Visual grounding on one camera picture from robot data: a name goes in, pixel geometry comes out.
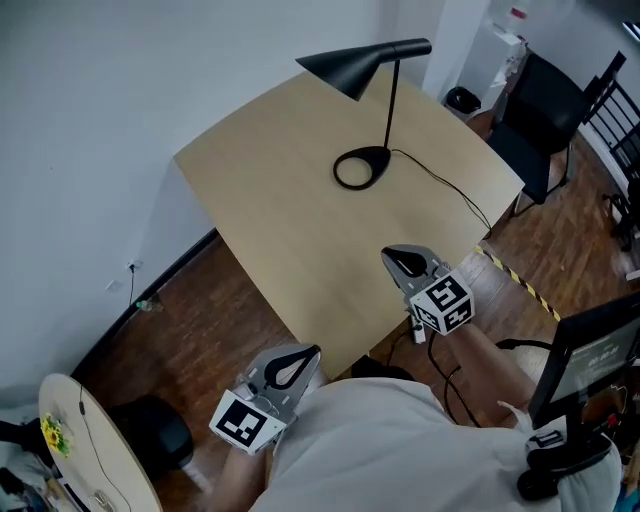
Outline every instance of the trash can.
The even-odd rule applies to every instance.
[[[480,108],[480,100],[464,87],[454,87],[445,97],[444,106],[463,123],[466,123],[473,113]]]

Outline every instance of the white shirt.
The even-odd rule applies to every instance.
[[[301,401],[298,416],[276,448],[254,512],[611,512],[619,490],[614,448],[563,478],[558,496],[525,502],[516,482],[528,469],[531,433],[453,425],[417,382],[339,381]]]

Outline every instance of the monitor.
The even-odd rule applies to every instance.
[[[529,414],[534,428],[579,410],[620,378],[635,359],[640,333],[640,292],[564,318]]]

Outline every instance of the floor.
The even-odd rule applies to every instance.
[[[473,128],[486,132],[486,119]],[[599,159],[578,136],[575,174],[543,206],[521,217],[503,218],[483,246],[516,270],[560,313],[571,315],[623,296],[638,288],[624,275],[640,268],[636,255],[625,255],[609,237],[610,220],[601,195],[615,186]],[[563,157],[554,159],[561,168]],[[495,341],[535,338],[551,341],[555,320],[489,261],[470,254],[460,267],[476,300],[475,322]],[[195,454],[185,471],[154,482],[165,510],[204,510],[228,451],[208,429],[222,391],[232,386],[261,349],[294,342],[293,336],[260,295],[222,238],[177,274],[159,293],[162,313],[138,313],[104,349],[97,364],[83,367],[80,380],[103,406],[125,403],[153,393],[184,417],[195,441]],[[373,351],[386,360],[399,326]],[[441,339],[435,357],[445,371],[456,364]],[[544,363],[539,350],[514,354],[527,372],[538,375]],[[393,364],[432,386],[442,398],[443,382],[429,364],[425,345],[405,336],[396,345]],[[469,397],[462,375],[456,377]],[[466,422],[455,397],[455,416]],[[486,419],[478,412],[481,423]]]

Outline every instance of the lamp shade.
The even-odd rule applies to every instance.
[[[359,100],[383,62],[431,53],[426,39],[406,39],[296,59],[307,71],[354,100]]]

